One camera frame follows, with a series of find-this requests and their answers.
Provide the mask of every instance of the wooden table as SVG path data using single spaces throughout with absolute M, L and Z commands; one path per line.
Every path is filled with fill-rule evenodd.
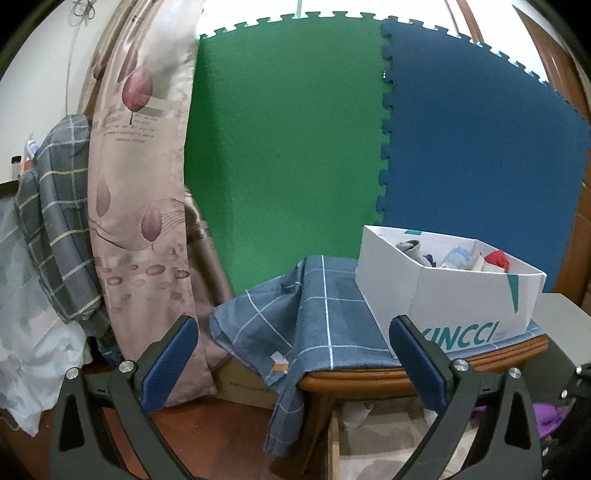
M 541 335 L 467 360 L 479 371 L 502 372 L 509 367 L 523 368 L 529 359 L 541 355 L 547 348 L 548 336 Z M 300 441 L 289 460 L 291 468 L 300 474 L 308 467 L 335 403 L 416 395 L 402 368 L 310 372 L 298 387 L 307 393 L 307 412 Z

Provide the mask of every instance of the wooden door frame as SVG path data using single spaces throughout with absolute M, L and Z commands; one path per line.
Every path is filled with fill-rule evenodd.
M 454 25 L 454 18 L 449 2 L 457 3 L 468 26 L 472 40 L 485 42 L 478 22 L 468 5 L 467 0 L 443 0 L 447 6 Z M 591 124 L 591 112 L 588 99 L 574 63 L 574 56 L 584 73 L 591 78 L 591 61 L 589 55 L 579 40 L 572 33 L 568 25 L 542 0 L 528 0 L 551 25 L 569 46 L 565 50 L 540 25 L 517 7 L 514 9 L 526 27 L 538 51 L 544 66 L 548 81 L 552 88 L 558 90 L 579 113 Z M 563 294 L 577 305 L 581 305 L 587 285 L 591 277 L 591 153 L 587 161 L 587 168 L 582 182 L 582 192 L 579 197 L 573 226 L 570 231 L 569 243 L 556 278 L 554 291 Z

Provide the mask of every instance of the teal logo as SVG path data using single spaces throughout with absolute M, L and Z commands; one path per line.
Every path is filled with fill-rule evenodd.
M 519 309 L 519 275 L 508 273 L 507 280 L 509 280 L 511 299 L 513 300 L 513 310 L 517 313 L 517 310 Z
M 451 350 L 457 345 L 460 348 L 468 348 L 470 346 L 478 346 L 483 343 L 491 341 L 499 322 L 487 322 L 484 325 L 473 323 L 472 325 L 463 328 L 461 326 L 455 327 L 437 327 L 435 329 L 427 328 L 423 330 L 423 336 L 427 340 L 431 340 L 438 344 L 444 350 Z

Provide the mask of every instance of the wooden floor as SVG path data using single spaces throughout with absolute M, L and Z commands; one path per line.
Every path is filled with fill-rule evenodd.
M 43 415 L 31 438 L 0 421 L 0 432 L 36 480 L 48 480 L 48 445 L 53 412 Z M 208 480 L 279 480 L 269 471 L 273 456 L 262 451 L 271 410 L 205 398 L 152 415 L 166 441 L 193 475 Z M 116 415 L 106 415 L 130 472 L 146 478 Z

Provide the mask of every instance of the gray plaid blanket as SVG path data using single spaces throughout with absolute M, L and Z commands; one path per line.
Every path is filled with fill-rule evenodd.
M 308 257 L 289 275 L 247 290 L 210 317 L 212 338 L 279 394 L 267 452 L 284 456 L 298 438 L 304 401 L 297 384 L 306 372 L 400 367 L 357 288 L 356 266 L 350 258 Z M 449 357 L 478 355 L 542 333 L 530 322 L 523 335 Z M 288 368 L 277 368 L 281 363 Z
M 87 218 L 89 119 L 67 115 L 47 135 L 18 186 L 15 208 L 29 253 L 56 312 L 87 335 L 109 327 Z

